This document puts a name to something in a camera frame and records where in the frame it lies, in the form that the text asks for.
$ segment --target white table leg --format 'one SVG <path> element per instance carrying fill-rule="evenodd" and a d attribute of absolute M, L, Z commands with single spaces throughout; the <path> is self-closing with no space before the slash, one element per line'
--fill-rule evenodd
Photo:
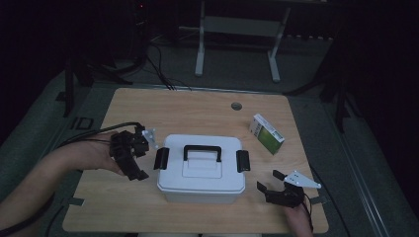
<path fill-rule="evenodd" d="M 291 11 L 291 8 L 287 8 L 286 12 L 284 13 L 283 20 L 278 27 L 278 32 L 277 32 L 277 35 L 276 35 L 276 38 L 275 38 L 275 45 L 272 48 L 272 50 L 268 51 L 268 60 L 269 60 L 269 66 L 271 67 L 272 80 L 275 83 L 278 83 L 281 80 L 280 72 L 278 70 L 277 59 L 275 58 L 275 56 L 277 55 L 277 51 L 278 51 L 278 47 L 280 46 L 281 38 L 284 35 L 284 29 L 286 27 L 286 23 L 287 23 L 289 15 L 290 15 L 290 11 Z"/>
<path fill-rule="evenodd" d="M 204 56 L 205 56 L 205 46 L 204 46 L 204 20 L 206 17 L 205 13 L 205 1 L 201 1 L 201 19 L 200 19 L 200 46 L 198 48 L 197 64 L 195 67 L 195 75 L 202 76 L 204 71 Z"/>

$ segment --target green and white box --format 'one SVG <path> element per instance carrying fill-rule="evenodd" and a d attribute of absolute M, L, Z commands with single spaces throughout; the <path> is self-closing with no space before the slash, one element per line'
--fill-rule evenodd
<path fill-rule="evenodd" d="M 284 143 L 284 137 L 260 114 L 253 117 L 249 127 L 258 140 L 274 155 Z"/>

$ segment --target box handle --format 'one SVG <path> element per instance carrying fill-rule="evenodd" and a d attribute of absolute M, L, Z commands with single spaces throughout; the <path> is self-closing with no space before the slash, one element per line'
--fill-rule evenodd
<path fill-rule="evenodd" d="M 156 159 L 154 161 L 154 170 L 166 170 L 167 161 L 169 159 L 170 149 L 167 147 L 162 147 L 157 150 Z"/>
<path fill-rule="evenodd" d="M 208 145 L 186 145 L 184 147 L 184 161 L 188 161 L 188 151 L 202 150 L 202 151 L 216 151 L 216 162 L 221 162 L 221 147 Z"/>

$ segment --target black clip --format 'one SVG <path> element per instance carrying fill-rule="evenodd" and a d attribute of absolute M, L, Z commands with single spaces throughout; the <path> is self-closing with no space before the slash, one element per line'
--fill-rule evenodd
<path fill-rule="evenodd" d="M 157 150 L 156 159 L 154 161 L 154 170 L 166 170 L 167 169 L 167 161 L 169 159 L 169 151 L 170 149 L 167 147 L 162 147 Z"/>
<path fill-rule="evenodd" d="M 237 172 L 250 171 L 249 152 L 246 150 L 236 151 Z"/>
<path fill-rule="evenodd" d="M 277 170 L 273 171 L 273 176 L 281 181 L 286 177 L 286 175 Z M 296 207 L 304 202 L 304 190 L 302 187 L 297 187 L 286 182 L 284 182 L 284 186 L 285 189 L 282 192 L 270 191 L 264 185 L 257 182 L 257 188 L 265 194 L 266 202 L 288 207 Z"/>
<path fill-rule="evenodd" d="M 148 178 L 148 175 L 138 168 L 131 153 L 133 149 L 134 155 L 140 157 L 148 151 L 148 142 L 141 135 L 142 129 L 144 129 L 143 126 L 136 127 L 135 134 L 125 130 L 111 136 L 110 155 L 114 157 L 118 166 L 130 180 L 141 181 Z"/>

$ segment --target metal stand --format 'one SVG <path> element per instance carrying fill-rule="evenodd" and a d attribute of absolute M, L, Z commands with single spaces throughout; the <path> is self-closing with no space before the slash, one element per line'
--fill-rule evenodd
<path fill-rule="evenodd" d="M 273 81 L 280 82 L 280 73 L 275 56 L 277 55 L 290 11 L 291 8 L 286 9 L 283 19 L 280 22 L 206 16 L 205 0 L 203 0 L 201 2 L 200 46 L 198 48 L 195 75 L 203 75 L 206 50 L 204 45 L 204 34 L 205 32 L 214 32 L 275 38 L 274 47 L 268 51 L 268 60 Z"/>

